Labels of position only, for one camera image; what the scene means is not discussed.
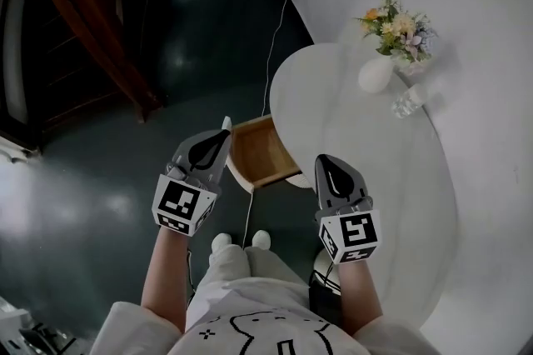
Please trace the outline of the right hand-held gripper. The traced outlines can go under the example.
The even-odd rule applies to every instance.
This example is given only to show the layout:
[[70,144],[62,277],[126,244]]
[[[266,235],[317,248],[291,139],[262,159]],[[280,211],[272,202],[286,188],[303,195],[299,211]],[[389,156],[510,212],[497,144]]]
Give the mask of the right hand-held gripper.
[[332,262],[370,258],[381,245],[381,219],[367,197],[361,173],[338,157],[320,154],[315,161],[315,183],[319,207],[325,209],[315,215],[318,236]]

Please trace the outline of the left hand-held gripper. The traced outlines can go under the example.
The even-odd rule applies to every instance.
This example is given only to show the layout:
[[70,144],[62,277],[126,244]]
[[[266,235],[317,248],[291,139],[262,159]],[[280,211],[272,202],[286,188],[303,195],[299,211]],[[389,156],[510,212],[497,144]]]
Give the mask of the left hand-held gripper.
[[218,183],[231,144],[229,130],[200,132],[180,143],[170,164],[190,177],[159,175],[152,201],[157,225],[188,237],[199,230],[221,195]]

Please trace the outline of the white oval table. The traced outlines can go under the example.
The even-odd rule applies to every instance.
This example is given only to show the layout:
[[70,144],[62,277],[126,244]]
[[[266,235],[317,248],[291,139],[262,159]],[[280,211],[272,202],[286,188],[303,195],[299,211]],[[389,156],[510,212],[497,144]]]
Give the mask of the white oval table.
[[384,313],[420,328],[438,303],[456,250],[455,193],[441,142],[423,109],[399,118],[406,90],[393,77],[378,94],[358,83],[370,47],[304,47],[276,71],[270,91],[278,135],[308,180],[322,153],[361,173],[381,219],[369,267]]

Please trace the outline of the large white wooden drawer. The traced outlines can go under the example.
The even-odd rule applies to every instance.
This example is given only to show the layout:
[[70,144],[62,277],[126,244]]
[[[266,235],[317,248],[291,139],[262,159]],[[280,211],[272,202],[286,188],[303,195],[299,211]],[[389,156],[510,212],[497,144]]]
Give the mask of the large white wooden drawer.
[[226,166],[247,193],[300,173],[279,138],[271,114],[239,124],[225,116],[222,129],[232,136]]

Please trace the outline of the person's right forearm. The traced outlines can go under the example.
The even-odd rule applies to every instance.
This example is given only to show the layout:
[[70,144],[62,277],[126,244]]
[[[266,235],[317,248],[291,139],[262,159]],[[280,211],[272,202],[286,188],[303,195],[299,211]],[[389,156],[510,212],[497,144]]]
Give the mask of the person's right forearm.
[[379,297],[365,261],[339,265],[343,330],[354,335],[383,315]]

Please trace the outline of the person's left forearm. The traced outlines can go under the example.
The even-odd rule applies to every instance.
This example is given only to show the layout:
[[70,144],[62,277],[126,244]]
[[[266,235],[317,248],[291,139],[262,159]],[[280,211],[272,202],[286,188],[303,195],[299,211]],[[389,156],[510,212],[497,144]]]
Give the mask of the person's left forearm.
[[185,332],[188,238],[159,229],[147,270],[141,306]]

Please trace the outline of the person's left white shoe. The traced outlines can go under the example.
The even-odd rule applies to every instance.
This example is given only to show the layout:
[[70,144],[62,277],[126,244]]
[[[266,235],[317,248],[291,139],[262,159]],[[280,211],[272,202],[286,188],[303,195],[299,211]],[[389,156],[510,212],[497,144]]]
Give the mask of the person's left white shoe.
[[221,232],[212,240],[212,254],[218,253],[223,248],[232,245],[232,236],[228,233]]

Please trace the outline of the person's white shoe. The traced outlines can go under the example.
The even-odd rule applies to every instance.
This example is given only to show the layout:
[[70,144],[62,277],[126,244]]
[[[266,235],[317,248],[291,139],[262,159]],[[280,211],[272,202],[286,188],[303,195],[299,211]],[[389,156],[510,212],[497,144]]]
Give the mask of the person's white shoe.
[[228,233],[221,232],[212,240],[212,254],[218,253],[223,248],[232,245],[232,236]]
[[271,248],[270,233],[265,230],[258,230],[252,237],[252,247],[261,250],[269,250]]

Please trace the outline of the person's right white shoe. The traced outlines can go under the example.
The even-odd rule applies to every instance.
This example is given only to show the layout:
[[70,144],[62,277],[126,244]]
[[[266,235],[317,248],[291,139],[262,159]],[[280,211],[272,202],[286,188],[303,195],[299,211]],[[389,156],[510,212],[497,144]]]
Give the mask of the person's right white shoe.
[[261,250],[269,250],[271,248],[270,233],[265,230],[258,230],[252,237],[252,247]]

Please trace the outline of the clear glass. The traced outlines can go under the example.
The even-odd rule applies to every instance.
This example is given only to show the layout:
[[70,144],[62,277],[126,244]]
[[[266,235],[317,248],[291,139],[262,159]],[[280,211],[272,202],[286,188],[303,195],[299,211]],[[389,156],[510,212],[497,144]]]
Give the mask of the clear glass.
[[398,118],[405,118],[421,108],[426,99],[426,89],[420,84],[415,84],[393,102],[391,110]]

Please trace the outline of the person's light grey trousers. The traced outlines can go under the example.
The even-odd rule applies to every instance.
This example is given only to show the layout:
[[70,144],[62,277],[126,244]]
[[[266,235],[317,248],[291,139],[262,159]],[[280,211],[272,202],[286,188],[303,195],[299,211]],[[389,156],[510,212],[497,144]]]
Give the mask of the person's light grey trousers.
[[186,329],[218,315],[255,308],[307,309],[308,285],[275,253],[229,244],[209,257],[209,267],[187,309]]

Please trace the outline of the black waist pack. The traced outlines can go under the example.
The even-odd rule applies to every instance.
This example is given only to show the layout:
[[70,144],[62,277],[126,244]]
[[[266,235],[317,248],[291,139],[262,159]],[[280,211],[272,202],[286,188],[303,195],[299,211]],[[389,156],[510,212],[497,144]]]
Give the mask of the black waist pack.
[[313,273],[309,280],[310,310],[329,323],[342,325],[341,296],[335,294]]

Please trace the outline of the person's white printed t-shirt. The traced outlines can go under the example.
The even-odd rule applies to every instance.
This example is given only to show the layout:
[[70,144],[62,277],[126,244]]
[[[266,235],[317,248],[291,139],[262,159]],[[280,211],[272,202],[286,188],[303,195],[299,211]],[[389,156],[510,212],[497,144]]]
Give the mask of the person's white printed t-shirt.
[[185,332],[117,302],[90,355],[438,355],[419,332],[385,317],[349,335],[309,311],[296,285],[248,279],[216,295]]

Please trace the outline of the pastel flower bouquet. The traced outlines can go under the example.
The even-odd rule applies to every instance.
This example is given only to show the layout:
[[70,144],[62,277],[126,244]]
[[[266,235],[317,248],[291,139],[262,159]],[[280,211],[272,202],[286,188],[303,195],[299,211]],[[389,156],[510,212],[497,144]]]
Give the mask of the pastel flower bouquet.
[[424,13],[412,14],[399,0],[381,0],[357,19],[365,38],[379,39],[376,51],[406,76],[423,73],[434,56],[438,34]]

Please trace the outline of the black metal stand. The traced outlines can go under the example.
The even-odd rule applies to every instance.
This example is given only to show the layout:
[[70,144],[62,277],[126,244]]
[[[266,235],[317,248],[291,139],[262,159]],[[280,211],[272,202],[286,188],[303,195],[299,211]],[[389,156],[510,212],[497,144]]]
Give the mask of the black metal stand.
[[68,355],[78,340],[0,296],[0,355]]

